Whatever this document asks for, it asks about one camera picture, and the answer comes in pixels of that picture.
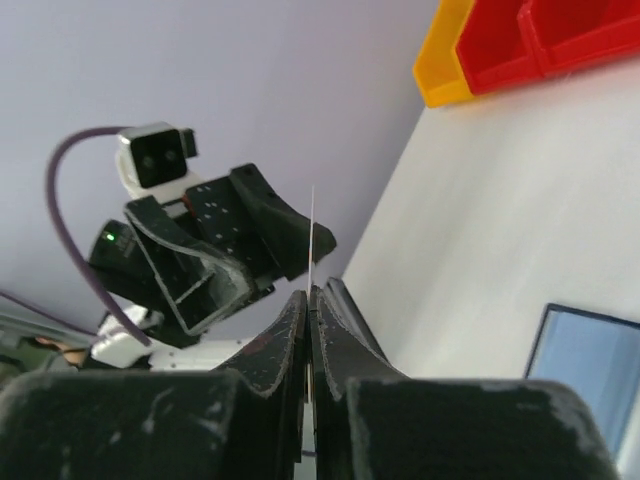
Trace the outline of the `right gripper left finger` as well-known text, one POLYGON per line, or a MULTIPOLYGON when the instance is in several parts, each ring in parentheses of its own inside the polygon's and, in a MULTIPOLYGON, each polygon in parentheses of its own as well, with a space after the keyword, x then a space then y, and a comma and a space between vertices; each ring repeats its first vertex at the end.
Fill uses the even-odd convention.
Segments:
POLYGON ((5 479, 289 479, 307 297, 211 371, 40 372, 1 394, 5 479))

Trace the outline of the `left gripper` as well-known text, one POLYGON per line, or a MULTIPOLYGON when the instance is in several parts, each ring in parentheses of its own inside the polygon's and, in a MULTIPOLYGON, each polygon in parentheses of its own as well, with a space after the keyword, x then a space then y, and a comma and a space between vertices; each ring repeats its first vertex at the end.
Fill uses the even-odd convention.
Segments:
POLYGON ((305 274, 310 218, 253 163, 229 179, 237 193, 205 184, 165 204, 153 196, 128 202, 126 220, 104 225, 88 260, 104 288, 196 336, 270 295, 275 263, 289 281, 305 274))

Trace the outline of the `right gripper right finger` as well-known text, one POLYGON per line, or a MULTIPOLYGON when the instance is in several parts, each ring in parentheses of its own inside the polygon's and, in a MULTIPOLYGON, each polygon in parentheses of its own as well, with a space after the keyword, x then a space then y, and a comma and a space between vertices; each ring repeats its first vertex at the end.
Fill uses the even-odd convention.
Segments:
POLYGON ((412 379, 313 288, 308 325, 321 479, 614 479, 591 412, 537 380, 412 379))

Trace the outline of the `blue leather card holder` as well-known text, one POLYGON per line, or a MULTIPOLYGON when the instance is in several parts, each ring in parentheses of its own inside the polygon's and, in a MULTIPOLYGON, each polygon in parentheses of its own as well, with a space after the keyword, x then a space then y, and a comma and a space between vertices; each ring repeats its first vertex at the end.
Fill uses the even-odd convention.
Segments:
POLYGON ((572 388, 591 409, 621 477, 639 477, 637 322, 549 303, 525 376, 572 388))

